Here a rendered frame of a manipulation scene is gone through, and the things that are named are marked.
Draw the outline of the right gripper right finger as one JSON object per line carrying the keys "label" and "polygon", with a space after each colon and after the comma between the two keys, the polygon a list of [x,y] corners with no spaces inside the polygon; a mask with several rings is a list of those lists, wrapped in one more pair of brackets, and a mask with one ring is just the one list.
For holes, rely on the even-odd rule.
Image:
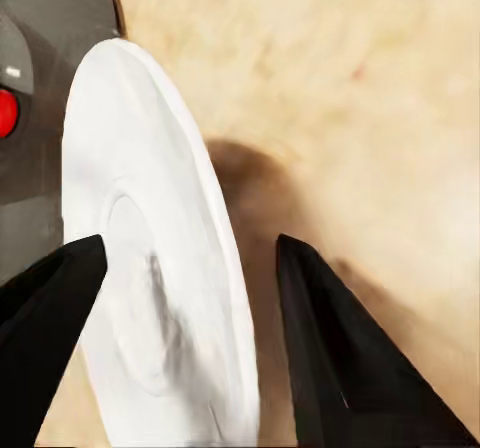
{"label": "right gripper right finger", "polygon": [[311,245],[275,267],[297,448],[480,448]]}

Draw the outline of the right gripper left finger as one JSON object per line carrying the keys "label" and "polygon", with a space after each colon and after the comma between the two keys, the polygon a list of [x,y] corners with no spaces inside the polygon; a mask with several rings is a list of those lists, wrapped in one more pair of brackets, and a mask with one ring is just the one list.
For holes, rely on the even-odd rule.
{"label": "right gripper left finger", "polygon": [[106,273],[96,234],[0,286],[0,448],[34,448]]}

